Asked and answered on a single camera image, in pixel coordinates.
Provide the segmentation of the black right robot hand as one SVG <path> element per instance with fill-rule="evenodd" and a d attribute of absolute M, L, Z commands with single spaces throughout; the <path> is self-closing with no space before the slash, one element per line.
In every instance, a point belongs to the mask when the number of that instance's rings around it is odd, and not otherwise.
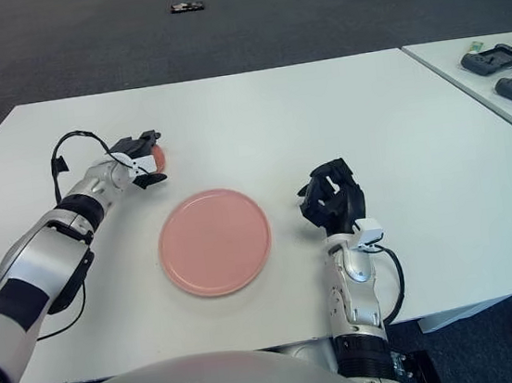
<path fill-rule="evenodd" d="M 354 181 L 351 168 L 342 158 L 315 168 L 309 183 L 298 191 L 301 214 L 327 236 L 353 234 L 358 220 L 366 215 L 363 189 Z"/>

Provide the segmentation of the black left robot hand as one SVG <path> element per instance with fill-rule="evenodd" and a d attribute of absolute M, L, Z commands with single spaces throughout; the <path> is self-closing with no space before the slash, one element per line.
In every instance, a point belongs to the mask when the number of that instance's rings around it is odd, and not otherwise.
<path fill-rule="evenodd" d="M 138 138 L 124 137 L 110 149 L 113 158 L 128 166 L 133 184 L 147 189 L 167 179 L 165 155 L 158 142 L 161 133 L 145 131 Z"/>

